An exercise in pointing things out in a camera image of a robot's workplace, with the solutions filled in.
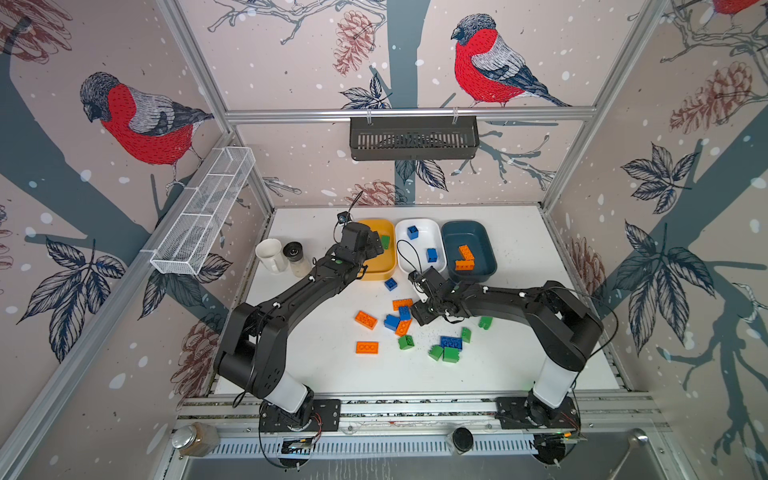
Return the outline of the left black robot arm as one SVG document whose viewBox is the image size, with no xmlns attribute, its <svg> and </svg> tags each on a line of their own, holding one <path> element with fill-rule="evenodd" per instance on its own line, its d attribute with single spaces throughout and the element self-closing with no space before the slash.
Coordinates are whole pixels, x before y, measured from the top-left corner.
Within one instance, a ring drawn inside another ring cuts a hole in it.
<svg viewBox="0 0 768 480">
<path fill-rule="evenodd" d="M 272 299 L 256 306 L 242 303 L 231 312 L 213 362 L 215 373 L 306 425 L 314 392 L 286 372 L 289 334 L 315 308 L 362 279 L 364 263 L 383 252 L 377 232 L 347 223 L 341 240 L 302 279 Z"/>
</svg>

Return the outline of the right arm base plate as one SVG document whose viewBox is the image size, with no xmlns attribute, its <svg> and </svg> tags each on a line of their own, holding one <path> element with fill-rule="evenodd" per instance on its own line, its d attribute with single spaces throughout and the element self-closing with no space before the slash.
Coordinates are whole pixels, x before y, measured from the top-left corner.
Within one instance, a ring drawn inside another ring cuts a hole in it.
<svg viewBox="0 0 768 480">
<path fill-rule="evenodd" d="M 580 415 L 570 396 L 557 408 L 538 400 L 532 392 L 526 396 L 497 397 L 495 405 L 495 418 L 504 430 L 578 430 L 581 426 Z"/>
</svg>

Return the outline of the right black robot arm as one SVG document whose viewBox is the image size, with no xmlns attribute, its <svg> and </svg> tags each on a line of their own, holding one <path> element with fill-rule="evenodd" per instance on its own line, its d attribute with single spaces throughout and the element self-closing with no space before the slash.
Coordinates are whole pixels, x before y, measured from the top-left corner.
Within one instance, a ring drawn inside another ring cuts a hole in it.
<svg viewBox="0 0 768 480">
<path fill-rule="evenodd" d="M 527 398 L 528 415 L 538 423 L 559 413 L 604 332 L 590 307 L 557 281 L 527 289 L 497 288 L 455 282 L 434 268 L 412 271 L 408 280 L 420 296 L 411 312 L 421 326 L 439 317 L 492 317 L 532 329 L 546 354 Z"/>
</svg>

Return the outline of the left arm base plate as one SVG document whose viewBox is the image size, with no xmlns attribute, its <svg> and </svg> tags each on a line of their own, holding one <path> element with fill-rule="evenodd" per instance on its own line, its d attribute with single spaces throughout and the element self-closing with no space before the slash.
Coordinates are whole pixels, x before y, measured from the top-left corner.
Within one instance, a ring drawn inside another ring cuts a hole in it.
<svg viewBox="0 0 768 480">
<path fill-rule="evenodd" d="M 259 430 L 262 433 L 336 432 L 340 410 L 339 399 L 315 399 L 313 393 L 295 413 L 264 400 L 260 407 Z"/>
</svg>

